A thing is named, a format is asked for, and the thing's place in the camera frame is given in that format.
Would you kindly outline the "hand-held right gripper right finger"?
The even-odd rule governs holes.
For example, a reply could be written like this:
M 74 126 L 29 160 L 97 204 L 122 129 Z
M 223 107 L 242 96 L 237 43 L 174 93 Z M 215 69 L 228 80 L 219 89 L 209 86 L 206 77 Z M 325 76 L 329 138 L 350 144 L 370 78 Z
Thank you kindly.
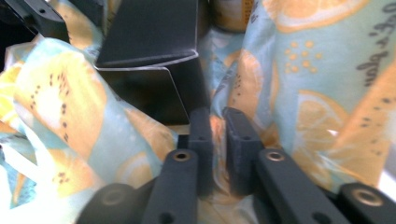
M 225 107 L 226 169 L 232 195 L 245 196 L 256 184 L 255 161 L 263 149 L 262 141 L 248 117 L 240 110 Z

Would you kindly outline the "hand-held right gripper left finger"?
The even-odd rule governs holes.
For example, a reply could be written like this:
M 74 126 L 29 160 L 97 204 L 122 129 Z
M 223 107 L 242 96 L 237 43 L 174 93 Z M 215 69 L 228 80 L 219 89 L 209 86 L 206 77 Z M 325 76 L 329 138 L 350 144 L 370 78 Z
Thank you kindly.
M 213 177 L 213 139 L 209 109 L 200 107 L 190 113 L 190 132 L 178 137 L 178 148 L 194 151 L 198 156 L 197 191 L 199 196 L 210 196 L 215 181 Z

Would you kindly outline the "orange-print teal fabric bag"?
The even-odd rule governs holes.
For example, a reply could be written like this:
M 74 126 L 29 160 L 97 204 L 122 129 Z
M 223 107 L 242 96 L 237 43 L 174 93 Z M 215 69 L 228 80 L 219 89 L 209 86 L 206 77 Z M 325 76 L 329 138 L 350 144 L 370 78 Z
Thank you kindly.
M 106 31 L 71 0 L 47 1 L 69 41 L 10 47 L 0 72 L 0 224 L 76 224 L 99 188 L 149 182 L 177 145 L 95 71 Z M 252 198 L 229 190 L 227 106 L 321 187 L 378 184 L 396 145 L 396 0 L 255 0 L 244 33 L 209 33 L 202 63 L 215 190 L 198 224 L 258 224 Z

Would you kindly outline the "black rectangular box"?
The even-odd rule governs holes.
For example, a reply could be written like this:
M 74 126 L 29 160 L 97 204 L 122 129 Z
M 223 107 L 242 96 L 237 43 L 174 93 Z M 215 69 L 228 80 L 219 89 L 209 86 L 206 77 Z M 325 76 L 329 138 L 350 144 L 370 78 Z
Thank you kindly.
M 165 125 L 209 104 L 201 51 L 207 0 L 122 0 L 95 68 L 122 100 Z

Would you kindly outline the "orange juice bottle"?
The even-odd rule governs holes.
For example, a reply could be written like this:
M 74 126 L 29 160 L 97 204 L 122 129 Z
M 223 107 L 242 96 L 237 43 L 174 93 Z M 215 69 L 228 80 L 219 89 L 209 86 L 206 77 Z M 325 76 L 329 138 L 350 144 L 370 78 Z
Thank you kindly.
M 213 22 L 221 29 L 244 33 L 253 7 L 253 0 L 209 0 Z

